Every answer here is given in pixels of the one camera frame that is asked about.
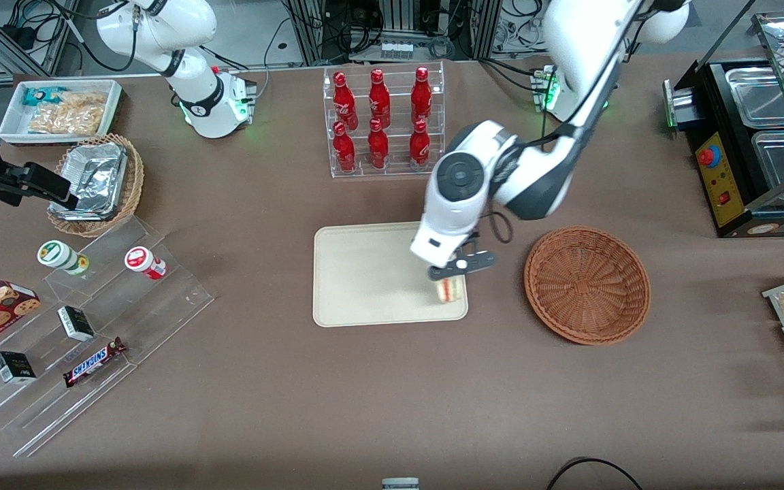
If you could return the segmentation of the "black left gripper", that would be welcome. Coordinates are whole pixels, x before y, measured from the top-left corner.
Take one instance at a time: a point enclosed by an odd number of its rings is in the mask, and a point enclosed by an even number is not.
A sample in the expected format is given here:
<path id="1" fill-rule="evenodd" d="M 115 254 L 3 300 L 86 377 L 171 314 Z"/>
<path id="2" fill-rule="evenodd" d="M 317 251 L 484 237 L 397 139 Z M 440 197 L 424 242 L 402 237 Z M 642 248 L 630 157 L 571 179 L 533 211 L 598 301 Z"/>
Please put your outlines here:
<path id="1" fill-rule="evenodd" d="M 479 231 L 472 232 L 444 267 L 429 267 L 427 276 L 437 289 L 444 288 L 446 279 L 461 276 L 461 281 L 466 282 L 470 274 L 487 270 L 497 263 L 497 257 L 491 251 L 479 249 L 480 236 Z"/>

